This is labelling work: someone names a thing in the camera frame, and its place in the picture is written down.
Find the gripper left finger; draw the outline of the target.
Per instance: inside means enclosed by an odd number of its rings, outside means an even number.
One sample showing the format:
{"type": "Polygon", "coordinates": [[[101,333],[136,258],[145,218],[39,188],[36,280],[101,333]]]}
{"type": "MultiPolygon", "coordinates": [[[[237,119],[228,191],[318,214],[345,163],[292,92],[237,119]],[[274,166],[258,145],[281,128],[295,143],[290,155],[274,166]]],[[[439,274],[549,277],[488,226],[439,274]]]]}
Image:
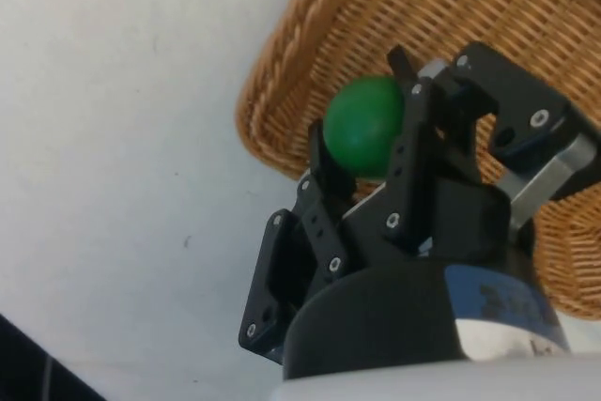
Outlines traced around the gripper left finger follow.
{"type": "Polygon", "coordinates": [[[339,232],[353,204],[355,179],[326,149],[323,122],[308,131],[309,167],[292,209],[266,223],[239,330],[239,345],[257,355],[281,355],[286,333],[302,307],[352,268],[339,232]]]}

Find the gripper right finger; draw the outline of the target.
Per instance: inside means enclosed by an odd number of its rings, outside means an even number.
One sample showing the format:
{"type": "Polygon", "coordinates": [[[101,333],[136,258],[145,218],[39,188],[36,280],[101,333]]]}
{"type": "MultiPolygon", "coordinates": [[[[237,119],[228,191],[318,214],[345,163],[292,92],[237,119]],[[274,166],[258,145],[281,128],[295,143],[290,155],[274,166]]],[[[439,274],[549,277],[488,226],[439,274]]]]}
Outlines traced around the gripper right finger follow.
{"type": "Polygon", "coordinates": [[[474,41],[432,76],[387,55],[405,116],[386,178],[389,239],[504,244],[549,201],[600,180],[600,131],[564,94],[474,41]]]}

